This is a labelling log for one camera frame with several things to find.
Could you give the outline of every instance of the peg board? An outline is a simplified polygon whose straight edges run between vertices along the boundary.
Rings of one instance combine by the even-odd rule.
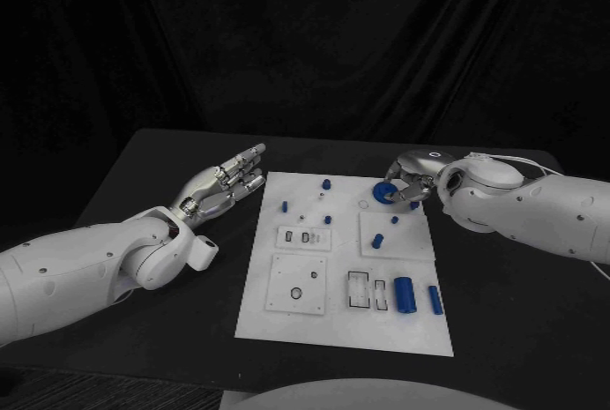
[[[324,179],[331,182],[330,190],[321,189]],[[429,285],[436,285],[441,292],[434,261],[369,257],[360,251],[361,212],[386,213],[387,223],[396,215],[399,224],[406,222],[410,215],[419,216],[418,220],[423,216],[421,205],[412,211],[406,203],[383,205],[374,200],[372,187],[377,182],[377,178],[269,172],[240,299],[236,338],[454,355],[445,321],[447,308],[444,315],[436,316],[428,295]],[[403,188],[400,181],[393,183],[399,189]],[[288,203],[286,212],[282,212],[282,201]],[[331,216],[328,225],[324,223],[327,215]],[[330,251],[278,248],[275,240],[279,227],[331,229]],[[390,238],[389,243],[399,246],[395,240]],[[321,315],[265,309],[272,259],[281,254],[325,258],[325,307]],[[369,274],[370,297],[374,297],[374,280],[385,281],[386,311],[376,310],[373,305],[369,309],[347,306],[350,271]],[[400,276],[412,278],[416,312],[410,314],[396,310],[393,278]]]

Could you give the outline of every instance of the blue cylinder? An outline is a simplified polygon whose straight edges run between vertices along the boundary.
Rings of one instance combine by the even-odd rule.
[[[415,306],[415,293],[412,292],[410,278],[399,277],[393,280],[393,288],[396,290],[396,307],[400,313],[413,313]]]
[[[380,242],[383,241],[383,235],[376,234],[374,239],[372,240],[372,248],[377,249],[380,247]]]
[[[432,301],[432,310],[435,315],[442,315],[441,297],[438,297],[438,288],[435,285],[428,286],[429,300]]]

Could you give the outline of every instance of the robotic hand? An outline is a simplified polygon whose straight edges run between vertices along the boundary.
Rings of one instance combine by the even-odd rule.
[[[526,179],[494,158],[536,166],[543,176]],[[395,178],[408,184],[400,191],[387,185]],[[497,231],[553,254],[610,263],[610,183],[562,176],[523,158],[470,153],[457,160],[413,150],[393,161],[377,185],[390,187],[377,198],[386,204],[425,200],[435,187],[444,213],[465,229]]]
[[[72,324],[138,287],[160,288],[184,265],[207,268],[219,249],[193,230],[263,184],[252,170],[263,149],[258,144],[196,174],[168,208],[46,235],[0,253],[0,345]]]

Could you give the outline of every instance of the robotic arm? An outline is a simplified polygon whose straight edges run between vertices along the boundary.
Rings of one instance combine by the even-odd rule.
[[[160,288],[184,265],[207,269],[217,246],[193,230],[263,184],[263,144],[193,176],[168,208],[122,223],[46,235],[0,253],[0,345],[56,330]]]
[[[526,179],[494,157],[533,164],[545,176]],[[383,180],[399,178],[408,187],[393,189],[383,201],[421,201],[435,187],[444,213],[465,229],[497,231],[553,254],[610,263],[610,183],[546,175],[546,170],[509,156],[470,153],[457,160],[447,153],[413,150],[397,157]]]

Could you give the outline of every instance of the black table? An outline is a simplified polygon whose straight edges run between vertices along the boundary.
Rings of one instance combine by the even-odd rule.
[[[135,134],[77,226],[121,221],[168,205],[190,176],[258,142],[263,171],[382,177],[392,159],[422,145],[141,130]],[[534,150],[435,147],[527,157]],[[517,165],[539,176],[534,168]],[[519,408],[601,408],[608,346],[610,283],[582,261],[475,234],[425,202],[435,268],[454,357],[235,339],[240,294],[256,228],[258,191],[197,232],[219,244],[210,268],[188,268],[155,291],[64,329],[0,350],[4,365],[139,376],[262,392],[341,378],[402,379],[455,388]]]

